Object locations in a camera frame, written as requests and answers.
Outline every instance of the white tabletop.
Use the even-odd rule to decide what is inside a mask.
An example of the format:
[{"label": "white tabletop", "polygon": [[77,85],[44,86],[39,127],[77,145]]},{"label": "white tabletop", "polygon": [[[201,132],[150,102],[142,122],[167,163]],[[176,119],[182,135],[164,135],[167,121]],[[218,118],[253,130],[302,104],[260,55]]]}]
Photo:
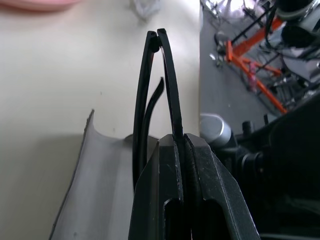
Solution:
[{"label": "white tabletop", "polygon": [[[49,236],[91,109],[101,134],[132,133],[145,38],[158,28],[169,37],[184,131],[197,135],[199,1],[164,0],[147,22],[129,0],[84,0],[58,13],[0,8],[0,239]],[[163,75],[159,53],[150,92]],[[164,94],[150,134],[170,131]]]}]

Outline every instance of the silver cylinder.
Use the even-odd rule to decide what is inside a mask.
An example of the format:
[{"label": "silver cylinder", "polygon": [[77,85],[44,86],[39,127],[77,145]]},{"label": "silver cylinder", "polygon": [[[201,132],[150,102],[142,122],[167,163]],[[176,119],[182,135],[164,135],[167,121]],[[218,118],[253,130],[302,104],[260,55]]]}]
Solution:
[{"label": "silver cylinder", "polygon": [[217,114],[202,113],[200,115],[200,137],[212,147],[222,147],[231,138],[231,128]]}]

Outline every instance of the orange metal stand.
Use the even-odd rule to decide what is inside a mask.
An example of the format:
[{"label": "orange metal stand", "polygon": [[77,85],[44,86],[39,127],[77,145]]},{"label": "orange metal stand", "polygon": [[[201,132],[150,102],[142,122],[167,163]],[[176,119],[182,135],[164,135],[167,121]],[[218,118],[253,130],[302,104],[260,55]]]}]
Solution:
[{"label": "orange metal stand", "polygon": [[[274,31],[278,27],[280,27],[282,21],[276,18],[271,25],[271,29]],[[249,64],[254,64],[256,67],[263,67],[263,65],[259,62],[252,61],[246,57],[242,57],[247,51],[251,49],[251,47],[265,37],[265,28],[260,29],[253,37],[248,40],[241,42],[239,45],[232,47],[231,41],[226,43],[226,61],[228,63],[233,63],[238,68],[242,69],[244,73],[248,76],[248,78],[252,77],[252,73],[248,67]],[[282,74],[280,69],[271,67],[271,66],[264,66],[265,70],[268,70],[273,73],[274,76],[280,76]],[[267,98],[279,109],[282,113],[286,113],[287,110],[282,106],[281,102],[266,88],[266,86],[260,81],[256,80],[257,87],[263,92]]]}]

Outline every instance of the gray floor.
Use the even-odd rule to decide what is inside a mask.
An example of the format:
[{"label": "gray floor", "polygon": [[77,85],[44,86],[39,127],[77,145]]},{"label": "gray floor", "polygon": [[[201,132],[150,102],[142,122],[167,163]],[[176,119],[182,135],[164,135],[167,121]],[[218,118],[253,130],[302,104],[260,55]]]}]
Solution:
[{"label": "gray floor", "polygon": [[[203,27],[200,32],[200,112],[222,116],[236,134],[242,132],[244,121],[251,120],[256,128],[262,127],[264,114],[274,112],[274,107],[264,96],[257,97],[247,90],[238,68],[227,63],[218,68],[209,54],[216,53],[214,35],[217,31],[223,30],[228,36],[233,37],[236,34],[235,29],[239,32],[251,21],[245,19],[238,25],[235,23],[236,28],[222,24],[220,29],[217,29],[214,27],[216,20],[204,10]],[[255,51],[251,55],[259,59]]]}]

